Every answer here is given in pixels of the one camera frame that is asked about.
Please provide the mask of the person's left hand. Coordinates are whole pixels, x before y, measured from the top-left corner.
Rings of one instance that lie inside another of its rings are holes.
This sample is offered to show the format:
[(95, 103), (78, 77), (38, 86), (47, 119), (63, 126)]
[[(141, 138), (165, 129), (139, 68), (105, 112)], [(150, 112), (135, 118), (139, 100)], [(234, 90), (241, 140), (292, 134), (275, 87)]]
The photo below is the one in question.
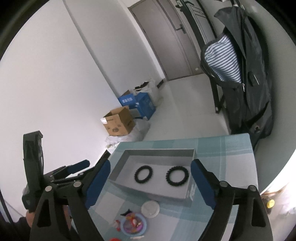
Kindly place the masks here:
[[(64, 211), (64, 215), (65, 215), (65, 218), (66, 218), (66, 221), (67, 221), (67, 226), (68, 226), (68, 228), (70, 230), (71, 229), (72, 217), (71, 217), (70, 212), (69, 212), (69, 207), (64, 205), (63, 206), (63, 211)], [(27, 212), (26, 212), (26, 220), (27, 220), (27, 223), (28, 223), (29, 227), (32, 227), (34, 217), (35, 217), (35, 212), (29, 212), (27, 210)]]

